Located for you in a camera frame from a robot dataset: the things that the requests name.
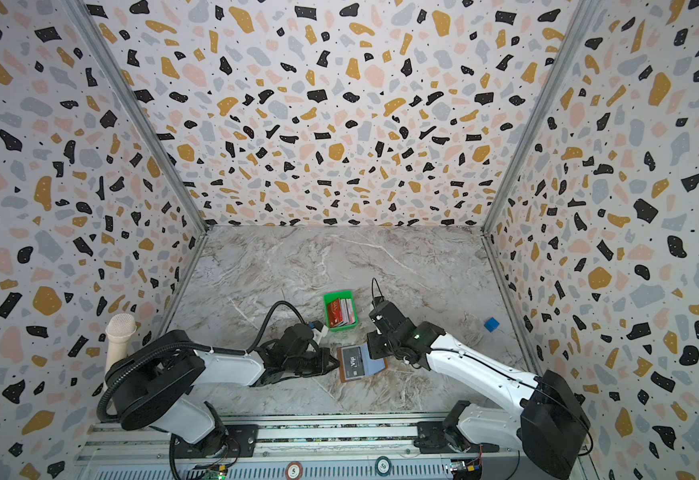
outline side wall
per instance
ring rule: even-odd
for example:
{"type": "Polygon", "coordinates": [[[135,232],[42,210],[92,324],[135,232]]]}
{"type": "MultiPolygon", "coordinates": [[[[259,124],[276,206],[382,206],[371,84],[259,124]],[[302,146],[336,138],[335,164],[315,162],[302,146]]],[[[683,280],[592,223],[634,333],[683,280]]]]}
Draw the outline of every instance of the side wall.
{"type": "Polygon", "coordinates": [[[601,477],[699,478],[699,2],[603,6],[488,234],[601,477]]]}
{"type": "Polygon", "coordinates": [[[482,224],[576,5],[89,3],[201,214],[251,225],[482,224]]]}
{"type": "Polygon", "coordinates": [[[200,236],[59,8],[0,2],[0,479],[69,471],[106,322],[148,342],[200,236]]]}

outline green container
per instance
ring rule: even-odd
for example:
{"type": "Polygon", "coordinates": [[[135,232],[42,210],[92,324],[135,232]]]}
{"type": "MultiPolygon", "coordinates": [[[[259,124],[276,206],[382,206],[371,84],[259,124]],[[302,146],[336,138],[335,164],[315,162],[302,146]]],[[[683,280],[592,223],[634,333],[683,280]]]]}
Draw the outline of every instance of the green container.
{"type": "Polygon", "coordinates": [[[357,315],[357,309],[355,309],[355,301],[352,298],[352,291],[351,290],[344,290],[343,292],[327,293],[327,294],[322,296],[322,302],[323,302],[323,305],[325,306],[325,325],[329,325],[328,305],[330,304],[330,302],[333,302],[337,298],[345,298],[345,299],[348,299],[350,302],[352,302],[352,310],[355,313],[355,322],[352,325],[336,326],[334,328],[331,328],[329,326],[328,330],[330,330],[332,332],[340,332],[341,330],[349,330],[349,329],[355,328],[357,326],[357,324],[360,323],[360,317],[357,315]]]}

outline microphone head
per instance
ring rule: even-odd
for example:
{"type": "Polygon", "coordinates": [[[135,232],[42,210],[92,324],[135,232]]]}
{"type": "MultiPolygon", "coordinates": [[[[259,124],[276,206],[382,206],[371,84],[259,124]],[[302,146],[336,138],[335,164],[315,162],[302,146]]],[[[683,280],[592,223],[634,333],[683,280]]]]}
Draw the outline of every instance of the microphone head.
{"type": "Polygon", "coordinates": [[[106,336],[110,340],[128,340],[136,332],[136,319],[130,313],[118,313],[106,325],[106,336]]]}

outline beige microphone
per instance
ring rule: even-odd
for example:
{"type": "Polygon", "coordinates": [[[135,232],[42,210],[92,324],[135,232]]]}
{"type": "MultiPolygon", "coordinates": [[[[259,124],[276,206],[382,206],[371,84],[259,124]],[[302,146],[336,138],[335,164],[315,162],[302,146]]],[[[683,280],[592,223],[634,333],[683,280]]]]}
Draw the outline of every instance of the beige microphone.
{"type": "Polygon", "coordinates": [[[106,325],[109,346],[106,349],[105,374],[115,362],[128,356],[128,340],[133,333],[136,333],[136,319],[130,313],[118,313],[106,325]]]}

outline blue cube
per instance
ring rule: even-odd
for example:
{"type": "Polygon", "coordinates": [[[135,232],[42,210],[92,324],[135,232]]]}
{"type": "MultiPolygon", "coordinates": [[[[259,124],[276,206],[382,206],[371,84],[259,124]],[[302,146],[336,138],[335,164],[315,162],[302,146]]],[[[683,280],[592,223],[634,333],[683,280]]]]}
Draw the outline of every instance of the blue cube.
{"type": "Polygon", "coordinates": [[[498,322],[494,317],[491,317],[485,321],[485,328],[488,329],[489,332],[493,332],[498,328],[498,322]]]}

